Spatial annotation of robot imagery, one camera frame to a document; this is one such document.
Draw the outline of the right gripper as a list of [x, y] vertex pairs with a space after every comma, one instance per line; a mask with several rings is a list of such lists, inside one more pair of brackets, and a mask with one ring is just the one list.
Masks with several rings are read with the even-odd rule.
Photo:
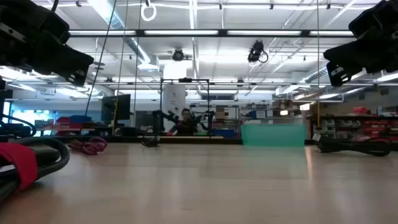
[[398, 70], [398, 0], [380, 0], [348, 26], [356, 40], [323, 53], [332, 86], [357, 73]]

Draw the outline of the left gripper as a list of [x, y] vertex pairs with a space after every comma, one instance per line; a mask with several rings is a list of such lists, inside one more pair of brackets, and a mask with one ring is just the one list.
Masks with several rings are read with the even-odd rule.
[[70, 26], [55, 13], [58, 4], [52, 0], [48, 9], [32, 0], [0, 0], [0, 65], [19, 66], [32, 57], [36, 72], [83, 86], [94, 58], [64, 44]]

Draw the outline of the storage shelf with bins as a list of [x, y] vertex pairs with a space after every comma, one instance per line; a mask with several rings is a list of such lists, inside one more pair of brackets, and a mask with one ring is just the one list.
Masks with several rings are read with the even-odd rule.
[[357, 140], [388, 137], [398, 142], [398, 110], [378, 108], [371, 111], [355, 107], [349, 114], [313, 114], [307, 117], [309, 136], [315, 134], [333, 139]]

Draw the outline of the black computer monitor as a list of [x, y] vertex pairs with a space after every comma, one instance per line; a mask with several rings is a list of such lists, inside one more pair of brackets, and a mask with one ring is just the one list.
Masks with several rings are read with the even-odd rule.
[[128, 120], [131, 115], [131, 96], [108, 96], [101, 100], [101, 120]]

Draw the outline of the teal translucent plastic bin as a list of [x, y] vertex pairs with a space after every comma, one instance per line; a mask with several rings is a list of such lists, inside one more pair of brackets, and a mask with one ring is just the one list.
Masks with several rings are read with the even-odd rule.
[[302, 124], [244, 124], [243, 144], [264, 147], [303, 147], [306, 128]]

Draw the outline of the white column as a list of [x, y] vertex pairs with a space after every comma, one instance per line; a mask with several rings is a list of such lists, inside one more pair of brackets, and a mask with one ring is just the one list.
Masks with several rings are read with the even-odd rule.
[[182, 110], [186, 107], [185, 85], [164, 85], [162, 90], [162, 111], [169, 114], [171, 111], [174, 117], [182, 118]]

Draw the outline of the person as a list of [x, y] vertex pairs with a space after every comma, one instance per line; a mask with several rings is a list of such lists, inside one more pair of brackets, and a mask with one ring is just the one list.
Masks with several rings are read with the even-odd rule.
[[168, 131], [168, 135], [193, 136], [197, 132], [197, 124], [193, 122], [190, 110], [184, 108], [182, 110], [182, 119], [174, 124]]

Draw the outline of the blue storage box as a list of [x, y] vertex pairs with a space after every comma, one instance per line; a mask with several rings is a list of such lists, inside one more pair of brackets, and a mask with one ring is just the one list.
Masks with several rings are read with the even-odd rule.
[[235, 132], [233, 129], [214, 129], [214, 136], [223, 136], [224, 138], [234, 138]]

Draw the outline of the black background station frame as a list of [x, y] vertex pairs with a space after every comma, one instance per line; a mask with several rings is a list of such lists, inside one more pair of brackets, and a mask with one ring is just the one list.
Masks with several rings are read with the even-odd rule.
[[169, 129], [177, 124], [181, 119], [178, 116], [174, 117], [174, 114], [169, 111], [169, 114], [165, 114], [162, 111], [162, 90], [164, 85], [185, 85], [186, 89], [186, 107], [190, 110], [190, 114], [194, 123], [197, 124], [197, 132], [194, 136], [210, 136], [211, 135], [211, 119], [214, 116], [214, 113], [210, 110], [206, 110], [199, 115], [195, 115], [192, 113], [191, 109], [187, 106], [187, 86], [189, 84], [192, 85], [200, 85], [202, 83], [206, 83], [207, 85], [210, 83], [208, 79], [195, 79], [195, 78], [163, 78], [160, 80], [160, 107], [157, 111], [153, 112], [154, 117], [154, 131], [160, 134], [165, 134], [168, 136]]

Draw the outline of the black table edge frame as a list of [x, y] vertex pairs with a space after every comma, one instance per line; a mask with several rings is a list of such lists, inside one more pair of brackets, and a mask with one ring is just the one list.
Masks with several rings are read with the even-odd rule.
[[[90, 136], [55, 136], [55, 139], [68, 143], [72, 140], [88, 141]], [[143, 138], [138, 137], [122, 137], [122, 136], [103, 136], [110, 143], [141, 143]], [[238, 138], [223, 138], [222, 136], [161, 136], [160, 143], [164, 144], [238, 144], [242, 145], [243, 140]]]

